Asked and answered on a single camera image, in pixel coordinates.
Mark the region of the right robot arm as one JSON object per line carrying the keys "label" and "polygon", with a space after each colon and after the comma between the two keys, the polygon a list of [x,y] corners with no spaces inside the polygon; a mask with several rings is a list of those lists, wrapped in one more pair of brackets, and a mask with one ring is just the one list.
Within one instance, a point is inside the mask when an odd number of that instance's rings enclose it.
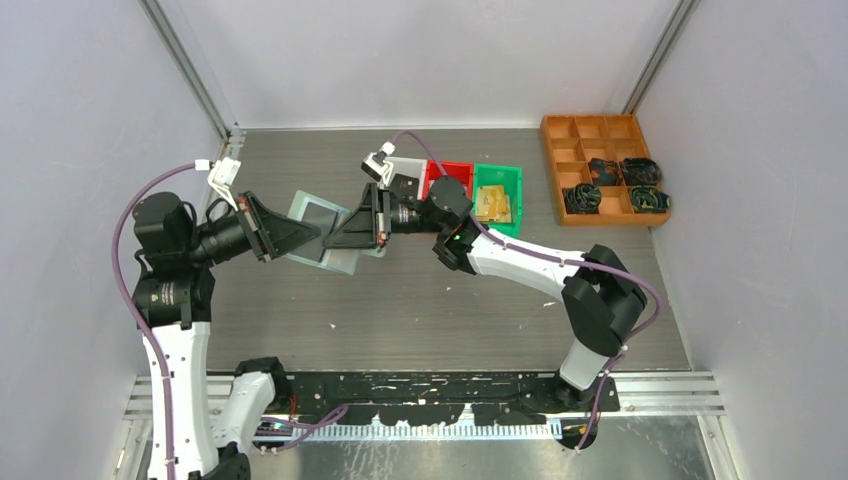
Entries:
{"label": "right robot arm", "polygon": [[462,183],[441,176],[422,200],[370,183],[358,208],[332,228],[328,249],[379,250],[394,234],[433,233],[433,251],[453,271],[498,277],[561,302],[574,335],[553,395],[577,411],[599,389],[601,373],[622,353],[644,312],[645,290],[609,248],[561,251],[517,240],[482,224]]}

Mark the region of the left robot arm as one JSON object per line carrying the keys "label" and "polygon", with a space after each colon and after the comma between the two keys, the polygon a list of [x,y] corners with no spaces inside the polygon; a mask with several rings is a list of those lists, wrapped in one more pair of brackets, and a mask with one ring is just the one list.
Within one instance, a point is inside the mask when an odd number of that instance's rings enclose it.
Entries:
{"label": "left robot arm", "polygon": [[150,479],[248,479],[248,450],[262,415],[292,397],[276,357],[238,364],[217,421],[210,419],[207,350],[213,266],[252,253],[268,262],[316,239],[314,225],[266,208],[251,192],[203,224],[193,206],[160,192],[132,210],[141,275],[132,295],[152,385]]}

